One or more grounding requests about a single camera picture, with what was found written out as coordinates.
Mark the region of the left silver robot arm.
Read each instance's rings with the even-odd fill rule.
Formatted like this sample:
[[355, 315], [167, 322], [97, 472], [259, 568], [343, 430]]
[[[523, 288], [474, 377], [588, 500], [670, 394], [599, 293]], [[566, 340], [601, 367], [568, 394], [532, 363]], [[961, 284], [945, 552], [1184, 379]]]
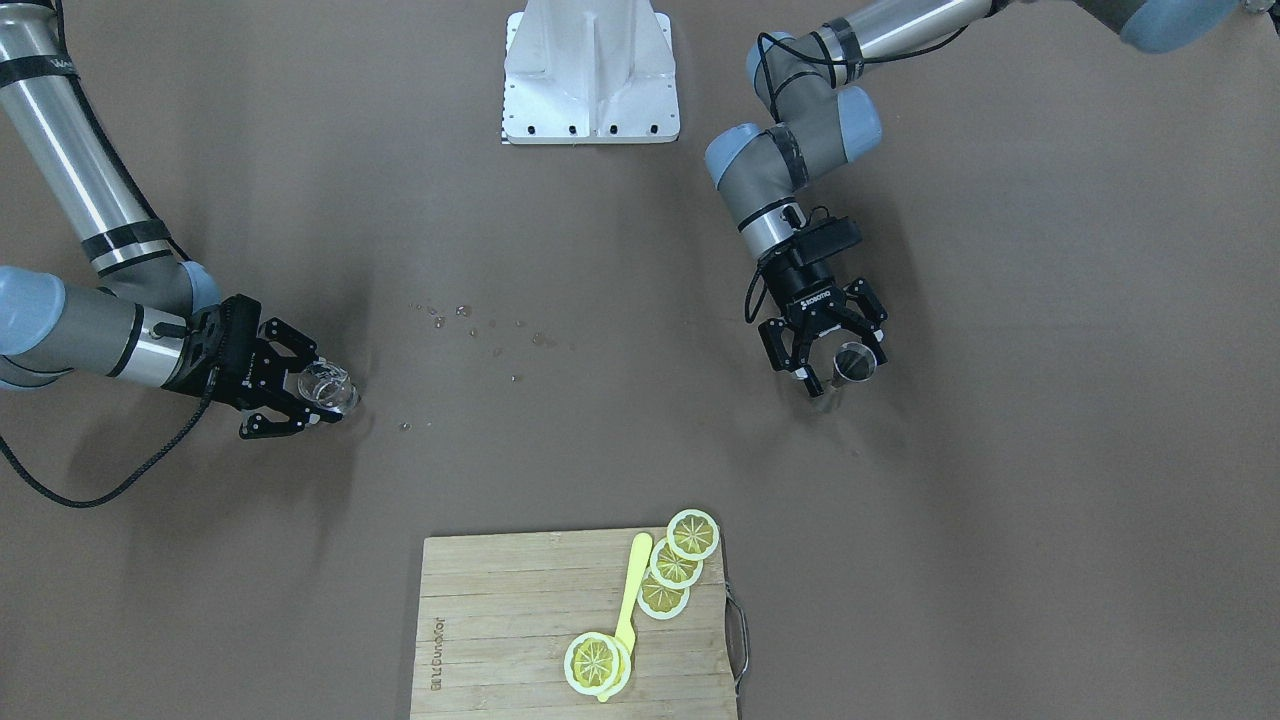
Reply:
[[[832, 268], [865, 234], [804, 195], [872, 152], [867, 81], [908, 67], [893, 299]], [[1276, 369], [1277, 4], [873, 1], [804, 35], [758, 35], [769, 114], [714, 138], [707, 170], [748, 246], [744, 316], [763, 365], [824, 386], [840, 338], [870, 366], [1007, 380], [1050, 364], [1124, 377], [1158, 350], [1194, 375]]]

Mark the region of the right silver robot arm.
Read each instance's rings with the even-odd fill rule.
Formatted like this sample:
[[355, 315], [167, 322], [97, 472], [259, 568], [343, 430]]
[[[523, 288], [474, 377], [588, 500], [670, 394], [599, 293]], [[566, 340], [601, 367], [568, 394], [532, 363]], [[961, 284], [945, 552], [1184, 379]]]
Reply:
[[5, 1], [1, 14], [3, 117], [90, 266], [82, 286], [3, 264], [3, 388], [111, 378], [233, 407], [246, 439], [342, 420], [348, 389], [320, 398], [300, 380], [323, 368], [316, 343], [179, 254], [90, 101], [60, 3]]

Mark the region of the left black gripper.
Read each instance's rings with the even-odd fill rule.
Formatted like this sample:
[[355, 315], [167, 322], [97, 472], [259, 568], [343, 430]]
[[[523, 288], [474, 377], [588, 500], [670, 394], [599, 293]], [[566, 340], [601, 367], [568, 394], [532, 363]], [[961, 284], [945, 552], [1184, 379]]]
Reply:
[[810, 398], [824, 393], [809, 363], [818, 336], [845, 329], [870, 350], [877, 366], [887, 363], [882, 347], [887, 319], [883, 304], [865, 278], [837, 286], [826, 263], [850, 247], [849, 240], [788, 240], [758, 258], [758, 273], [781, 310], [781, 316], [758, 327], [765, 355], [774, 372], [797, 377]]

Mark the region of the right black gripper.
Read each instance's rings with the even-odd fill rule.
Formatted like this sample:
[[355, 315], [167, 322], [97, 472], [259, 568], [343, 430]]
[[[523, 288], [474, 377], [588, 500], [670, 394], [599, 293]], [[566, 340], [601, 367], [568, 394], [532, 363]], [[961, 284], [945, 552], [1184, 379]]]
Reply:
[[189, 319], [173, 378], [163, 388], [242, 410], [241, 439], [271, 439], [310, 427], [334, 424], [343, 413], [298, 398], [274, 398], [273, 372], [302, 372], [321, 357], [316, 343], [294, 327], [270, 318], [260, 325], [261, 302], [234, 295]]

